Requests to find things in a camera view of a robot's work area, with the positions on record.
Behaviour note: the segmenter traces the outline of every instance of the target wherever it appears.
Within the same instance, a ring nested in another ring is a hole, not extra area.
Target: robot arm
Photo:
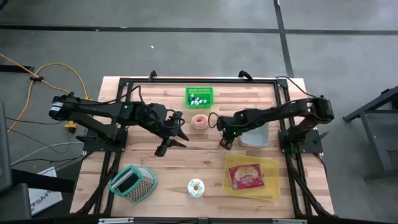
[[[166,119],[168,111],[172,111],[173,115]],[[126,141],[127,131],[118,128],[116,123],[125,126],[138,125],[162,138],[162,144],[155,152],[155,155],[159,157],[164,156],[170,146],[186,147],[170,137],[178,136],[189,141],[181,130],[181,126],[185,122],[181,118],[182,112],[168,110],[164,105],[157,103],[149,105],[139,101],[101,103],[83,100],[70,93],[53,98],[49,115],[58,121],[74,121],[94,131],[96,133],[94,138],[99,138],[101,142],[109,145],[118,145]],[[111,118],[114,123],[103,124],[90,115]]]
[[[223,132],[220,146],[229,150],[234,139],[242,133],[259,128],[266,122],[293,116],[305,118],[300,124],[288,129],[285,141],[294,143],[305,140],[305,134],[317,124],[327,124],[334,118],[330,101],[324,98],[294,100],[266,110],[246,109],[236,112],[232,117],[218,117],[217,130]]]

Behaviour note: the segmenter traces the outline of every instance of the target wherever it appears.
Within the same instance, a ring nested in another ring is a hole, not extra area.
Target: yellow tray
[[[233,190],[228,169],[240,165],[260,164],[265,185],[251,189]],[[275,159],[261,159],[259,157],[240,156],[228,153],[225,160],[224,194],[258,198],[276,202],[279,200],[279,161]]]

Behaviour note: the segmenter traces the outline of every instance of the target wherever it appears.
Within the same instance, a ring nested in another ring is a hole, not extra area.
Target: food package
[[[241,165],[228,169],[232,189],[248,189],[264,186],[260,164]]]

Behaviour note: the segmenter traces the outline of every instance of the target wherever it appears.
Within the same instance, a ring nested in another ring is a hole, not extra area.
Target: gray concrete floor
[[[280,0],[289,29],[398,29],[398,2],[394,0]],[[11,1],[0,12],[0,23],[28,25],[120,27],[277,28],[272,0],[136,0],[136,1]],[[371,184],[363,175],[379,170],[376,153],[359,121],[341,118],[386,88],[398,84],[396,36],[287,35],[295,77],[307,90],[331,100],[336,119],[319,130],[323,140],[328,183],[337,215],[346,218],[397,222],[396,181]],[[285,75],[279,34],[217,34],[156,32],[53,32],[0,30],[0,52],[36,68],[63,62],[79,71],[92,98],[98,96],[106,75],[235,77],[240,70],[254,77]],[[0,58],[0,63],[7,61]],[[50,83],[82,95],[78,79],[62,67],[42,75]],[[27,75],[2,73],[0,101],[9,117],[24,107]],[[23,119],[53,122],[49,105],[59,91],[38,83]],[[47,144],[67,142],[62,125],[18,124],[16,131]],[[11,160],[43,147],[16,133],[9,135]],[[66,154],[51,150],[33,158],[64,159],[81,154],[74,145]],[[26,162],[18,169],[38,172],[55,164]]]

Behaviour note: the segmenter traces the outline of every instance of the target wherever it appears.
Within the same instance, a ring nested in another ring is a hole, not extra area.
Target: yellow cable
[[[25,71],[27,71],[27,72],[29,72],[31,75],[33,75],[34,77],[38,77],[39,72],[40,72],[43,68],[46,68],[46,67],[51,66],[51,65],[61,65],[61,66],[67,67],[67,68],[69,68],[71,71],[73,71],[73,72],[77,75],[77,77],[79,78],[79,80],[80,80],[80,82],[81,82],[81,85],[83,86],[83,91],[85,92],[85,99],[86,99],[86,100],[89,100],[89,99],[90,99],[90,98],[88,97],[88,95],[87,95],[86,85],[85,85],[83,79],[81,78],[81,76],[79,75],[79,73],[77,73],[73,68],[71,68],[71,67],[68,66],[68,65],[65,65],[65,64],[63,64],[63,63],[50,63],[50,64],[47,64],[47,65],[41,66],[41,67],[36,71],[36,73],[33,73],[33,72],[31,72],[30,70],[28,70],[28,69],[26,69],[25,67],[23,67],[22,65],[20,65],[20,64],[18,64],[17,62],[13,61],[11,58],[9,58],[9,57],[7,57],[7,56],[5,56],[5,55],[3,55],[3,54],[0,54],[0,56],[2,56],[3,58],[7,59],[8,61],[10,61],[10,62],[16,64],[17,66],[21,67],[22,69],[24,69]],[[60,90],[60,91],[64,91],[65,93],[70,93],[70,91],[68,91],[68,90],[66,90],[66,89],[63,89],[63,88],[60,88],[60,87],[53,86],[53,85],[49,84],[48,82],[46,82],[46,81],[44,81],[44,80],[42,80],[42,82],[45,83],[46,85],[48,85],[49,87],[55,89],[55,90]],[[33,84],[34,84],[34,81],[33,81],[33,80],[30,81],[30,85],[29,85],[29,90],[28,90],[28,93],[27,93],[27,99],[26,99],[25,107],[24,107],[24,109],[22,110],[22,112],[19,114],[19,116],[18,116],[18,118],[17,118],[17,121],[14,121],[14,123],[13,123],[12,126],[9,128],[9,130],[7,131],[7,133],[10,132],[10,130],[18,123],[18,120],[19,120],[19,119],[22,117],[22,115],[25,113],[25,110],[26,110],[26,108],[27,108],[28,105],[29,105],[30,94],[31,94],[31,92],[32,92]]]
[[[46,67],[51,66],[51,65],[61,65],[61,66],[67,67],[67,68],[69,68],[69,70],[71,70],[74,74],[76,74],[77,77],[78,77],[79,80],[80,80],[80,83],[81,83],[82,87],[83,87],[83,91],[85,92],[85,98],[86,98],[86,99],[89,98],[88,95],[87,95],[86,85],[85,85],[83,79],[81,78],[81,76],[79,75],[79,73],[77,73],[76,70],[74,70],[73,68],[71,68],[71,66],[69,66],[69,65],[65,65],[64,63],[58,63],[58,62],[50,63],[50,64],[47,64],[47,65],[43,65],[43,66],[41,66],[39,69],[37,69],[36,75],[39,74],[39,72],[40,72],[43,68],[46,68]]]
[[[14,123],[11,125],[11,127],[9,128],[9,130],[7,131],[7,133],[9,133],[9,132],[11,131],[11,129],[18,123],[19,118],[21,118],[22,115],[24,115],[25,110],[26,110],[27,106],[29,105],[30,94],[32,93],[33,84],[34,84],[34,82],[33,82],[33,81],[30,81],[29,90],[27,91],[27,99],[26,99],[25,107],[24,107],[24,109],[22,110],[22,112],[19,114],[17,120],[14,121]]]

